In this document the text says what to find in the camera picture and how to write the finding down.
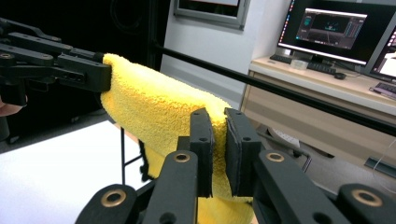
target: black pole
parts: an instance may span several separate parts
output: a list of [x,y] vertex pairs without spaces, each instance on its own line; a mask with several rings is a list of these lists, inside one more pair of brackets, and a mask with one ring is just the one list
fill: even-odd
[[308,105],[308,106],[314,107],[315,109],[335,115],[342,119],[350,120],[352,122],[358,123],[365,127],[377,130],[381,133],[386,133],[386,134],[389,134],[392,136],[396,136],[396,124],[395,123],[390,123],[390,122],[387,122],[387,121],[384,121],[381,119],[376,119],[376,118],[367,116],[365,114],[359,113],[357,111],[343,108],[339,105],[334,105],[334,104],[319,100],[317,98],[299,93],[297,91],[292,91],[292,90],[277,86],[275,84],[263,81],[261,79],[258,79],[255,77],[250,77],[246,74],[238,73],[231,69],[193,58],[191,56],[173,51],[171,49],[166,49],[166,48],[160,46],[156,41],[154,41],[153,46],[155,47],[157,53],[166,54],[168,56],[179,59],[181,61],[200,66],[200,67],[207,69],[209,71],[224,75],[226,77],[229,77],[229,78],[241,81],[241,82],[244,82],[248,85],[257,87],[259,89],[269,91],[271,93],[283,96],[285,98],[288,98],[292,101],[296,101],[303,105]]

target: white wall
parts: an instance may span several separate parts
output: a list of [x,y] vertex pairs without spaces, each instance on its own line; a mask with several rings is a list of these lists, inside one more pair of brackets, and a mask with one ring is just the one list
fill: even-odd
[[[164,46],[168,49],[248,74],[252,59],[271,55],[290,0],[250,0],[244,31],[175,17],[171,1]],[[212,92],[239,108],[245,84],[163,56],[161,72]]]

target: desk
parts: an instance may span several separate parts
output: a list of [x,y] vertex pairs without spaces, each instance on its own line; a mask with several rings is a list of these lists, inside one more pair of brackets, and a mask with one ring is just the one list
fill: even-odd
[[[140,154],[125,137],[125,160]],[[139,189],[136,161],[126,184]],[[120,129],[109,121],[0,155],[0,223],[75,223],[99,190],[121,183]]]
[[[369,91],[379,81],[341,71],[346,79],[260,58],[251,62],[249,75],[353,111],[396,123],[396,101]],[[395,137],[366,128],[313,107],[247,85],[241,111],[250,119],[277,128],[302,142],[354,164],[380,158]],[[384,161],[396,164],[396,150]]]

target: computer monitor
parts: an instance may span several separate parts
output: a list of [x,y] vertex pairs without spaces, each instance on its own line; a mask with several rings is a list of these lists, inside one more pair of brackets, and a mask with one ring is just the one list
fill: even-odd
[[396,84],[396,13],[382,35],[363,74]]
[[330,0],[291,0],[277,46],[365,66],[396,6]]

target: yellow towel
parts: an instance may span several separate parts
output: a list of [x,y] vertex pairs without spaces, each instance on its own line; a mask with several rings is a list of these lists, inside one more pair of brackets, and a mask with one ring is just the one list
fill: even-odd
[[229,104],[206,91],[165,76],[146,66],[106,54],[112,67],[111,89],[101,95],[106,112],[126,131],[145,143],[148,173],[158,177],[164,158],[176,150],[179,136],[190,135],[191,112],[206,108],[213,125],[213,198],[199,198],[198,222],[249,223],[250,198],[232,197],[225,174],[226,117]]

